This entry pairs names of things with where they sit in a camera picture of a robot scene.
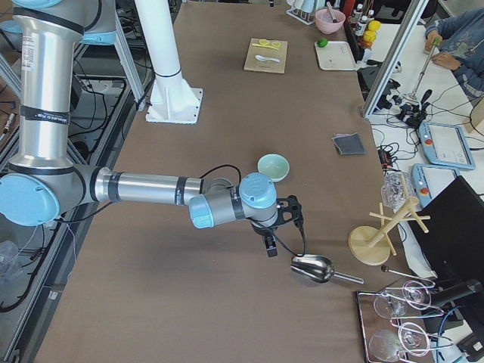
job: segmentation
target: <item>scoop handle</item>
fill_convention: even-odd
[[[338,272],[338,271],[335,271],[333,276],[335,278],[341,278],[343,280],[355,282],[357,284],[364,284],[365,283],[365,280],[363,280],[362,278],[357,278],[355,276],[343,274],[342,272]]]

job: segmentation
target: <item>cutting board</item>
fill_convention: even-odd
[[[277,40],[281,43],[279,49],[254,47],[253,44],[259,43],[258,38],[252,38],[249,43],[249,50],[247,51],[247,57],[245,59],[244,70],[252,70],[254,72],[268,72],[268,73],[284,73],[286,68],[286,56],[287,56],[287,42],[284,40]],[[263,57],[279,58],[280,63],[273,62],[272,60],[260,61],[256,59],[256,55],[262,55]]]

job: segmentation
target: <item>pink bowl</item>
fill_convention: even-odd
[[[325,9],[316,11],[316,14],[315,14],[316,26],[323,34],[333,34],[337,32],[340,29],[340,27],[343,25],[344,21],[346,20],[345,14],[343,14],[341,11],[338,11],[338,10],[333,10],[333,11],[334,11],[334,16],[338,20],[337,23],[333,23],[333,20],[331,19],[331,15],[328,9],[325,8]]]

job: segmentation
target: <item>metal scoop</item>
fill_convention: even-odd
[[[343,280],[355,282],[357,284],[365,283],[365,280],[362,278],[356,278],[355,276],[334,271],[333,263],[328,258],[321,255],[294,256],[293,261],[290,264],[290,269],[305,278],[318,282],[319,284],[328,282],[332,277],[342,278]]]

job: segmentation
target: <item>blue cable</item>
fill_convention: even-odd
[[[444,317],[442,318],[442,321],[440,322],[439,335],[442,335],[442,332],[444,330],[444,324],[447,321],[447,318],[458,308],[460,308],[460,306],[455,306],[444,315]],[[438,340],[436,345],[436,363],[439,363],[439,341]]]

